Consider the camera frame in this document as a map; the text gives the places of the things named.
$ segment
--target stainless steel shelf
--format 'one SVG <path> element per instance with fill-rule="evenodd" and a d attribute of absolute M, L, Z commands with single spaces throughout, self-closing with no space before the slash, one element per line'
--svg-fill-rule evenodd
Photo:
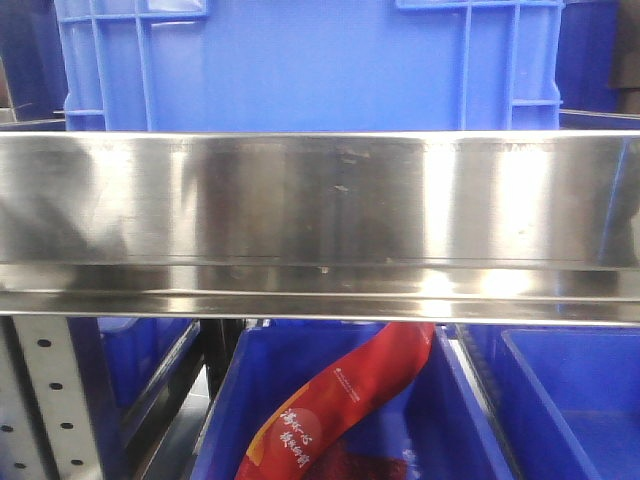
<path fill-rule="evenodd" d="M 640 132 L 0 135 L 0 312 L 628 324 Z"/>

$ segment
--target blue plastic crate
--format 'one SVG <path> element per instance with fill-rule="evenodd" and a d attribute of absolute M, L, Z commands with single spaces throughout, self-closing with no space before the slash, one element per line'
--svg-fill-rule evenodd
<path fill-rule="evenodd" d="M 504 398 L 503 384 L 509 381 L 505 377 L 502 362 L 505 355 L 504 332 L 510 330 L 536 330 L 549 334 L 555 332 L 584 331 L 585 327 L 523 327 L 514 325 L 465 325 L 462 328 L 461 338 L 471 357 L 476 372 L 480 375 L 485 390 L 490 400 L 498 410 L 509 398 Z M 628 329 L 612 329 L 611 327 L 588 327 L 590 333 L 611 333 L 628 331 Z"/>
<path fill-rule="evenodd" d="M 55 0 L 71 130 L 558 127 L 562 0 Z"/>
<path fill-rule="evenodd" d="M 53 2 L 0 2 L 0 58 L 18 121 L 54 118 L 67 95 Z"/>
<path fill-rule="evenodd" d="M 191 319 L 100 317 L 105 355 L 118 407 L 131 406 Z"/>
<path fill-rule="evenodd" d="M 564 108 L 615 112 L 609 87 L 619 0 L 566 0 L 556 80 Z"/>
<path fill-rule="evenodd" d="M 214 406 L 192 480 L 233 480 L 260 426 L 298 387 L 361 345 L 381 325 L 245 331 Z M 404 458 L 408 477 L 513 476 L 443 329 L 416 381 L 343 437 L 354 453 Z"/>
<path fill-rule="evenodd" d="M 526 478 L 640 472 L 640 334 L 508 330 L 500 418 Z"/>

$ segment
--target red package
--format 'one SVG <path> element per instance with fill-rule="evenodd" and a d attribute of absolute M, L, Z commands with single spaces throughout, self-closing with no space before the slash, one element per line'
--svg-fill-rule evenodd
<path fill-rule="evenodd" d="M 369 457 L 347 451 L 338 440 L 321 455 L 303 480 L 405 480 L 407 463 L 398 458 Z"/>
<path fill-rule="evenodd" d="M 325 368 L 260 428 L 236 480 L 301 479 L 345 431 L 413 381 L 429 358 L 434 330 L 430 323 L 390 323 Z"/>

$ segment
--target perforated metal upright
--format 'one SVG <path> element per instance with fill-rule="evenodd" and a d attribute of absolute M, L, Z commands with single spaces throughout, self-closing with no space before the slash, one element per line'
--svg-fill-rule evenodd
<path fill-rule="evenodd" d="M 97 321 L 54 315 L 14 319 L 60 476 L 129 478 Z"/>
<path fill-rule="evenodd" d="M 18 337 L 0 318 L 0 478 L 55 479 L 58 474 Z"/>

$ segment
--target red plastic bag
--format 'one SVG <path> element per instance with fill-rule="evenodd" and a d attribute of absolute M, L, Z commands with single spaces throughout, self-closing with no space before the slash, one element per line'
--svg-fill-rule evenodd
<path fill-rule="evenodd" d="M 301 479 L 362 418 L 406 388 L 424 367 L 435 326 L 394 322 L 284 402 L 253 438 L 236 480 Z"/>

